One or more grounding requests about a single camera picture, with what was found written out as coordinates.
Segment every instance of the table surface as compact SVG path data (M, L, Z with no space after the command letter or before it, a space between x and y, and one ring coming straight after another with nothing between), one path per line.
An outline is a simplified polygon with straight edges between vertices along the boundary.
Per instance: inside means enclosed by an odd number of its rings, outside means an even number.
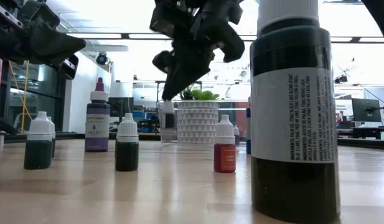
M24 144L0 149L0 224L283 223L251 207L250 157L213 172L212 147L141 142L139 170L115 172L110 151L57 141L46 170L24 170ZM384 223L384 151L339 147L339 223Z

